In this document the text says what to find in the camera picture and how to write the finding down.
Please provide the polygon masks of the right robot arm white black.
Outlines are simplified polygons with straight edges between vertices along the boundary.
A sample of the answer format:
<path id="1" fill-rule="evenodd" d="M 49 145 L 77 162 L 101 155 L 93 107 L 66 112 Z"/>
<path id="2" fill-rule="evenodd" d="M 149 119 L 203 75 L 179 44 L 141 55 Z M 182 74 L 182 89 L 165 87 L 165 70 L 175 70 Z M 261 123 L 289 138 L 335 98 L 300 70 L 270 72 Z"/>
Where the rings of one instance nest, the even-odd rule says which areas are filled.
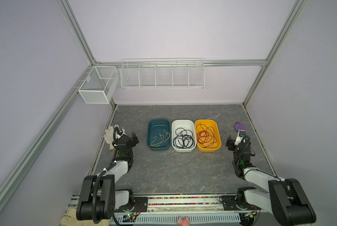
<path id="1" fill-rule="evenodd" d="M 282 226 L 306 225 L 317 221 L 316 213 L 298 180 L 275 176 L 251 163 L 254 154 L 250 136 L 228 137 L 226 146 L 233 151 L 235 175 L 262 189 L 259 191 L 252 186 L 239 188 L 236 195 L 238 207 L 255 206 L 265 210 Z"/>

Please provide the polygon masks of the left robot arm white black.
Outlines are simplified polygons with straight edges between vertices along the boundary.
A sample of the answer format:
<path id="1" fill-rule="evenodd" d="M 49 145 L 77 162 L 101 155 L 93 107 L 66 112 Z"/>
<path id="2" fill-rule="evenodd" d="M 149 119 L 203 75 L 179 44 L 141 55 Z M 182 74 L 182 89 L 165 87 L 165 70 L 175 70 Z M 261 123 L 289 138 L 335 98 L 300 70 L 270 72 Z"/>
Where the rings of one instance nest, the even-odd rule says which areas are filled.
<path id="1" fill-rule="evenodd" d="M 131 170 L 134 162 L 133 147 L 138 143 L 135 133 L 131 137 L 123 134 L 114 141 L 115 154 L 109 166 L 97 175 L 84 178 L 76 209 L 78 221 L 92 220 L 98 224 L 103 219 L 111 219 L 115 210 L 134 209 L 133 191 L 116 190 L 115 183 Z"/>

